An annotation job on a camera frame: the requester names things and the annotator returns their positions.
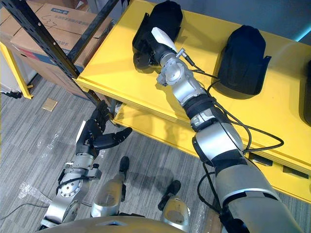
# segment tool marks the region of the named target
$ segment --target white wall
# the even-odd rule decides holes
[[[106,0],[96,1],[101,9]],[[311,29],[311,0],[174,0],[184,10],[246,24],[292,40]],[[118,19],[121,3],[111,16]],[[301,42],[311,45],[311,33]]]
[[[26,63],[22,62],[18,57],[14,56],[15,61],[19,67],[19,70],[25,80],[25,83],[29,83],[31,79],[35,76],[36,71],[31,69]],[[9,65],[7,64],[4,56],[0,53],[0,83],[1,92],[20,92],[17,81]]]

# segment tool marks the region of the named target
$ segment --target robot leg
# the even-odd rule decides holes
[[[160,220],[184,232],[188,232],[190,210],[188,206],[176,196],[179,189],[179,181],[173,181],[167,188],[166,193],[158,205],[158,209],[163,211]]]
[[[113,216],[119,212],[121,201],[125,199],[126,186],[124,184],[126,172],[129,168],[128,157],[120,162],[119,173],[98,192],[91,209],[91,217]]]

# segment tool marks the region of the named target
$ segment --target black fabric cover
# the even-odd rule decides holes
[[[258,29],[243,25],[235,30],[219,68],[221,84],[244,94],[259,94],[271,59],[271,56],[263,58],[265,48],[266,42]]]

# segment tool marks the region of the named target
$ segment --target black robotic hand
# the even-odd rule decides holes
[[[86,122],[76,143],[76,154],[88,153],[95,159],[98,156],[99,150],[114,147],[130,135],[132,128],[129,127],[117,133],[103,135],[106,122],[109,120],[108,114],[108,105],[103,100],[98,104],[92,116]]]

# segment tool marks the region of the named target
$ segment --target yellow table leg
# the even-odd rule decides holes
[[[12,54],[12,52],[4,45],[0,42],[0,48],[1,48],[1,52],[6,60],[6,62],[8,63],[20,89],[21,92],[23,93],[23,96],[25,98],[31,99],[33,97],[33,95],[31,95],[28,91],[28,88],[33,87],[32,85],[27,86],[27,84],[25,83],[20,70],[16,64],[16,61],[14,59],[14,56]]]

